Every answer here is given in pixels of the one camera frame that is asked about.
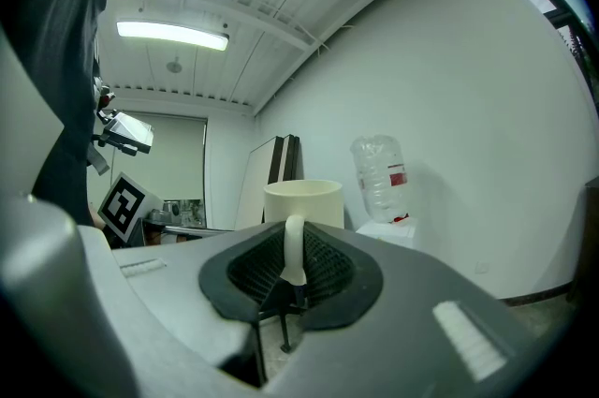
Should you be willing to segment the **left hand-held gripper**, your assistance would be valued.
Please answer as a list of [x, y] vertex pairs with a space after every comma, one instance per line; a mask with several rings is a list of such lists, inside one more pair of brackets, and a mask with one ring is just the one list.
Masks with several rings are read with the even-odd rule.
[[162, 210], [164, 201], [121, 172], [112, 183], [98, 214], [124, 243], [129, 243], [139, 219]]

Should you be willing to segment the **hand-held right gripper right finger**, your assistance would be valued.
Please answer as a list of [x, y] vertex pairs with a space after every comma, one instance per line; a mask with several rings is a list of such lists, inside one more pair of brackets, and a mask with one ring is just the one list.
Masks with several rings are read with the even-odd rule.
[[[268, 382], [270, 397], [498, 397], [533, 344], [533, 335], [502, 302], [444, 262], [416, 250], [327, 227], [327, 233], [369, 254], [383, 288], [351, 326], [305, 332], [287, 364]], [[435, 319], [455, 302], [506, 359], [475, 381]]]

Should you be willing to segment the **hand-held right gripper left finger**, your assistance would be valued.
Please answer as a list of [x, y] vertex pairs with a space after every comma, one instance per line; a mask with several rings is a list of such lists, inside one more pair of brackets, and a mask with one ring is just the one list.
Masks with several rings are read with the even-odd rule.
[[1, 198], [5, 397], [259, 397], [177, 340], [124, 278], [95, 228]]

